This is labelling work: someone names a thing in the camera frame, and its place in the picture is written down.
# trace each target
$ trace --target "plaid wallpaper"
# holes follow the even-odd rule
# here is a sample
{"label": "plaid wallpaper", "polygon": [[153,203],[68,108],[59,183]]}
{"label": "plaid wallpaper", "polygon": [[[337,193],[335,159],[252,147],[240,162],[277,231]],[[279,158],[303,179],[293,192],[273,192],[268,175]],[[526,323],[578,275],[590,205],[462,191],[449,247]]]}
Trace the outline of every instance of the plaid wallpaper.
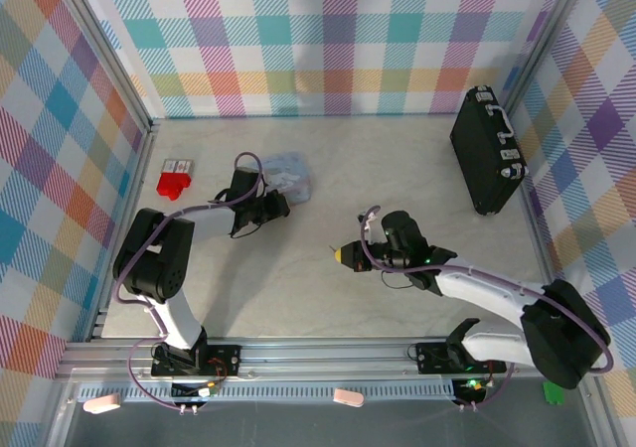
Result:
{"label": "plaid wallpaper", "polygon": [[636,0],[579,0],[513,122],[556,270],[609,327],[636,445]]}
{"label": "plaid wallpaper", "polygon": [[512,67],[542,3],[89,1],[160,117],[454,112]]}
{"label": "plaid wallpaper", "polygon": [[523,46],[521,47],[521,50],[519,51],[519,54],[517,55],[515,64],[511,68],[510,72],[508,73],[508,77],[506,78],[506,81],[504,82],[504,86],[498,94],[498,99],[500,103],[503,103],[506,101],[506,99],[508,98],[508,95],[510,94],[511,89],[517,83],[519,79],[520,71],[522,67],[524,66],[525,62],[528,60],[528,57],[530,56],[530,54],[533,52],[533,49],[535,48],[535,43],[537,42],[537,38],[539,37],[542,30],[544,29],[544,26],[546,25],[546,22],[548,21],[550,12],[552,11],[556,2],[557,0],[544,1],[544,4],[541,7],[541,11],[539,12],[539,15],[537,16],[537,20],[535,20],[535,23],[533,24],[532,29],[528,33],[528,36],[526,37],[526,41],[524,42]]}
{"label": "plaid wallpaper", "polygon": [[35,442],[141,134],[61,0],[0,0],[0,446]]}

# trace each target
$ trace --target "table surface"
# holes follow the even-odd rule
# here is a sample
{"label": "table surface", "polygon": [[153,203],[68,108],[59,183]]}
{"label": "table surface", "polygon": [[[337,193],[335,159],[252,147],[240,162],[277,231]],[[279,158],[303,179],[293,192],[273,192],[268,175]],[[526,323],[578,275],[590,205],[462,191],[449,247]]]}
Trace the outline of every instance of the table surface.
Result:
{"label": "table surface", "polygon": [[[409,212],[430,244],[483,268],[541,281],[520,194],[496,216],[474,212],[448,140],[453,121],[452,116],[160,121],[138,209],[170,213],[213,198],[230,184],[241,151],[261,157],[298,151],[311,172],[309,202],[253,235],[210,238],[192,247],[183,289],[209,336],[448,335],[466,318],[493,315],[414,288],[387,288],[379,272],[354,273],[337,263],[330,246],[356,239],[357,215],[378,204],[380,216]],[[155,192],[167,158],[195,161],[193,183],[176,202]],[[387,281],[406,280],[388,275]],[[109,306],[103,337],[156,334],[139,307]]]}

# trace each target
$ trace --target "red toy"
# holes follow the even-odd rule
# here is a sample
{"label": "red toy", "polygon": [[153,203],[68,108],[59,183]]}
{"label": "red toy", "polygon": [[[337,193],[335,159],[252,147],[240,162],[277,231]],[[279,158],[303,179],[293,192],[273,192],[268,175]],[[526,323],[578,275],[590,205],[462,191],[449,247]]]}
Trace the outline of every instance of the red toy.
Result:
{"label": "red toy", "polygon": [[192,160],[166,159],[157,184],[157,194],[176,201],[183,190],[190,187],[193,168]]}

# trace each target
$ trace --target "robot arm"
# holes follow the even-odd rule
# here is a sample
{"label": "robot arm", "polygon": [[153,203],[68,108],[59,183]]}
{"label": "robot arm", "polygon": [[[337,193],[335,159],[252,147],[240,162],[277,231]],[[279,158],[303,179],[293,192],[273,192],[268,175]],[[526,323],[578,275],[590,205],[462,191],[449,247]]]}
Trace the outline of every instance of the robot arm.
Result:
{"label": "robot arm", "polygon": [[[562,387],[575,388],[600,357],[602,351],[598,344],[570,318],[546,301],[506,285],[507,282],[517,284],[515,280],[499,274],[489,276],[487,271],[476,270],[456,253],[428,245],[417,223],[406,212],[386,215],[382,226],[388,241],[368,243],[367,248],[383,266],[411,269],[447,265],[447,269],[415,271],[405,276],[420,290],[467,301],[501,318],[499,323],[468,319],[453,330],[446,346],[448,356],[459,367],[488,360],[521,363],[534,366]],[[377,268],[364,254],[360,240],[337,250],[336,259],[354,271]],[[473,276],[473,269],[486,276]],[[606,345],[610,343],[603,326],[566,281],[523,286],[559,303]]]}
{"label": "robot arm", "polygon": [[[218,197],[225,195],[226,202],[247,194],[258,182],[258,173],[251,169],[237,168],[231,186]],[[155,239],[153,249],[143,252],[123,281],[128,293],[151,305],[153,318],[164,332],[161,349],[155,349],[155,361],[164,363],[169,371],[175,368],[183,373],[196,374],[205,370],[211,357],[205,329],[192,314],[181,290],[186,278],[190,247],[198,228],[204,228],[205,236],[234,235],[252,223],[265,224],[289,215],[289,206],[277,191],[261,196],[254,194],[231,207],[220,207],[173,219]],[[164,214],[152,209],[137,213],[113,265],[115,278],[165,219]]]}

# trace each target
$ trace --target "black suitcase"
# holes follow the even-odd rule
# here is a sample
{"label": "black suitcase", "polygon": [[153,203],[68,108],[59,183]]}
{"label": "black suitcase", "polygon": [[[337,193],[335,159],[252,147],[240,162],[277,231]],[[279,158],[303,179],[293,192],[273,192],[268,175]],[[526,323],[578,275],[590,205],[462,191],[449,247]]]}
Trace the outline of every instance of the black suitcase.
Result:
{"label": "black suitcase", "polygon": [[498,213],[528,167],[490,86],[475,86],[466,93],[450,140],[475,211],[482,216]]}

